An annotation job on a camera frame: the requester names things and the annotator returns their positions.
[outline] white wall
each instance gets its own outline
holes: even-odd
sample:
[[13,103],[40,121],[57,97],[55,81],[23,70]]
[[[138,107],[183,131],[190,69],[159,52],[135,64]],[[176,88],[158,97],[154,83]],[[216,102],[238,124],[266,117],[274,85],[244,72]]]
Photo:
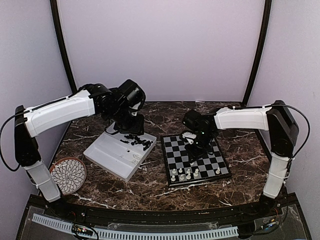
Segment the white wall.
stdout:
[[[0,124],[19,105],[36,106],[70,93],[60,57],[50,1],[0,1]],[[43,160],[49,164],[65,125],[38,138]],[[14,123],[1,138],[3,154],[15,167]],[[0,162],[0,239],[16,239],[30,193],[36,193],[24,169],[12,173]]]
[[[265,48],[250,106],[277,99],[300,109],[311,124],[306,147],[292,164],[288,190],[296,192],[313,239],[320,239],[320,1],[273,1]],[[293,112],[300,127],[306,123]]]
[[79,86],[133,79],[148,101],[242,101],[264,0],[60,0]]

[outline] white tray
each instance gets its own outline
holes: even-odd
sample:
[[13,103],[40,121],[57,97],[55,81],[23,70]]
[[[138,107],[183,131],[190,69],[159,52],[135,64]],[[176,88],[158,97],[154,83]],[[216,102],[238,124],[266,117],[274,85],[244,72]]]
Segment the white tray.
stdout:
[[[107,131],[108,133],[114,132],[114,124]],[[83,154],[91,162],[128,182],[156,145],[157,138],[147,133],[138,136],[141,140],[153,141],[151,146],[144,151],[142,144],[131,145],[131,142],[135,140],[126,139],[125,136],[128,134],[110,135],[108,133],[102,133]]]

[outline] checkered board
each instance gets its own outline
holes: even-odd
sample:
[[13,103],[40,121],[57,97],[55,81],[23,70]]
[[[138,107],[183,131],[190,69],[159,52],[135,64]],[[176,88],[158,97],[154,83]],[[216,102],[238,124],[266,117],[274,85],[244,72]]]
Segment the checkered board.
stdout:
[[[206,153],[192,165],[189,163],[185,149],[187,143],[181,140],[178,135],[162,136],[161,144],[169,187],[231,177],[230,169],[215,139],[212,140],[212,154]],[[198,176],[193,174],[196,169],[199,169]],[[188,170],[190,170],[191,179],[186,178]],[[175,181],[171,180],[173,175],[175,175]]]

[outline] decorative plate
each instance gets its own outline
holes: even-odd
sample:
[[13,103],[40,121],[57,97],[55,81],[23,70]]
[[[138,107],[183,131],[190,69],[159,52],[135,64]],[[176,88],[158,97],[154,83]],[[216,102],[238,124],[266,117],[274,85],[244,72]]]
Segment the decorative plate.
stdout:
[[84,184],[87,176],[85,164],[76,157],[60,159],[49,171],[63,195],[76,192]]

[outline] marble tabletop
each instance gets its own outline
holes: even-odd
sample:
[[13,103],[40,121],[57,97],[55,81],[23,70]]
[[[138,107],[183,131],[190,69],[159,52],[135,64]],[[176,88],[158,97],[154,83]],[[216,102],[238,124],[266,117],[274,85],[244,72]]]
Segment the marble tabletop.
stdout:
[[97,139],[109,122],[100,116],[71,123],[57,150],[53,164],[65,157],[82,160],[87,169],[83,186],[67,195],[70,203],[118,210],[185,211],[257,202],[270,166],[256,133],[250,129],[219,131],[217,141],[232,172],[232,177],[169,188],[161,136],[180,134],[184,114],[195,109],[206,113],[232,102],[146,102],[140,111],[145,117],[145,132],[157,143],[129,182],[124,182],[87,160],[85,149]]

